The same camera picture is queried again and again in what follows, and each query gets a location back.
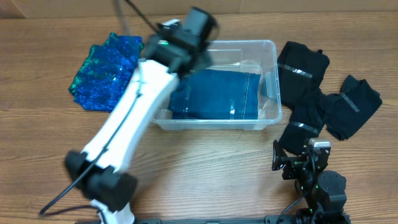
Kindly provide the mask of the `black cloth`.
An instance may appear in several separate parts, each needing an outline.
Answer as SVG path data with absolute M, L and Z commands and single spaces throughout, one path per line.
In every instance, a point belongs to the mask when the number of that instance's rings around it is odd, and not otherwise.
M 326 130 L 340 141 L 353 136 L 379 109 L 382 100 L 365 79 L 348 75 L 339 93 L 332 93 L 320 102 Z
M 288 41 L 277 59 L 282 104 L 292 109 L 304 94 L 318 88 L 329 64 L 323 50 Z
M 282 148 L 295 155 L 303 153 L 307 139 L 317 138 L 323 129 L 322 112 L 318 102 L 325 96 L 321 89 L 308 91 L 292 110 L 289 123 L 279 139 Z

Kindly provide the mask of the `blue denim jeans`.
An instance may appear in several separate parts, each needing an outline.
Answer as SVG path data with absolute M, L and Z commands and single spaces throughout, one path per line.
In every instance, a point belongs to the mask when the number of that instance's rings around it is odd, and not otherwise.
M 173 119 L 257 119 L 260 75 L 201 70 L 180 80 L 168 110 Z

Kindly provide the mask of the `blue green sequin cloth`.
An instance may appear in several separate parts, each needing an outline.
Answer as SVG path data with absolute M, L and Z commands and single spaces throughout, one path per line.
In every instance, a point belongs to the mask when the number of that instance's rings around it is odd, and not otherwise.
M 144 49 L 140 36 L 112 32 L 92 45 L 68 91 L 85 110 L 112 112 L 121 99 Z

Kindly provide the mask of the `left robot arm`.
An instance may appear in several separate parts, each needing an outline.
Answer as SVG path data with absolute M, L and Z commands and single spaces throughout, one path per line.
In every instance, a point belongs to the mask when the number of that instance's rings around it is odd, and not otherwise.
M 66 155 L 71 186 L 90 200 L 98 223 L 134 223 L 129 202 L 137 179 L 127 170 L 137 143 L 179 80 L 212 64 L 207 48 L 216 39 L 216 30 L 216 19 L 197 7 L 183 22 L 172 19 L 159 24 L 102 128 L 82 151 Z

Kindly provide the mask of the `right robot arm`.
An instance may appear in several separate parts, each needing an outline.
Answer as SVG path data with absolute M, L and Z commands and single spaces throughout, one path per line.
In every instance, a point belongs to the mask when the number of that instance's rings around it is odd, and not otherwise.
M 294 180 L 300 197 L 267 223 L 350 223 L 344 213 L 346 178 L 326 170 L 331 143 L 326 139 L 305 141 L 304 152 L 289 157 L 278 141 L 273 142 L 272 170 L 283 170 L 284 180 Z

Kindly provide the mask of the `clear plastic storage bin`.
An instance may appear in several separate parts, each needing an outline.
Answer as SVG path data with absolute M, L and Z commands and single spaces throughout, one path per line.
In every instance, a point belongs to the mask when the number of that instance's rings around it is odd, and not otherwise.
M 282 118 L 275 43 L 217 40 L 213 64 L 181 80 L 153 119 L 163 130 L 263 130 Z

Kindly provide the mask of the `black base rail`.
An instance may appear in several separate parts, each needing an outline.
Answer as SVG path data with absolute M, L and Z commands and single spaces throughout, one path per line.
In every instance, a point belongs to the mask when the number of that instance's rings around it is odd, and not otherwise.
M 205 219 L 191 219 L 191 220 L 161 220 L 161 219 L 136 219 L 133 224 L 276 224 L 278 215 L 267 215 L 264 218 L 222 218 L 219 220 L 205 220 Z M 78 224 L 99 224 L 100 220 L 90 221 L 90 222 L 76 222 Z M 284 215 L 280 218 L 280 224 L 304 224 L 310 223 L 309 219 L 301 218 L 294 215 Z M 337 222 L 317 222 L 314 223 L 351 223 L 349 217 L 343 218 L 342 221 Z

